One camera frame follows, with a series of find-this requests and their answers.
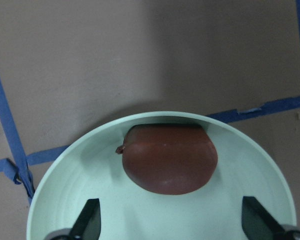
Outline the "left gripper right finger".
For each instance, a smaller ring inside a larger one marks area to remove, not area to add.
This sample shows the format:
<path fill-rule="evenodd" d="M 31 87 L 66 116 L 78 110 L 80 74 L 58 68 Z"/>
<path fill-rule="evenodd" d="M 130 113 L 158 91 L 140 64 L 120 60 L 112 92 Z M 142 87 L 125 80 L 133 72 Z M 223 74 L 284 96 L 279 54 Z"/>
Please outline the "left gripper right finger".
<path fill-rule="evenodd" d="M 241 227 L 248 240 L 283 240 L 285 229 L 254 196 L 243 196 Z"/>

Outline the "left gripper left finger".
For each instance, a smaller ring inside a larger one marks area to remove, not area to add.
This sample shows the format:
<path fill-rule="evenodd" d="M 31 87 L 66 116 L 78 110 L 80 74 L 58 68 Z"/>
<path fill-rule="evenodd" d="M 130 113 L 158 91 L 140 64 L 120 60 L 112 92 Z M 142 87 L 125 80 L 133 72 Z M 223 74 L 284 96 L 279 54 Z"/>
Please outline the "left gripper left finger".
<path fill-rule="evenodd" d="M 88 199 L 69 236 L 72 240 L 98 240 L 101 234 L 101 207 L 98 198 Z"/>

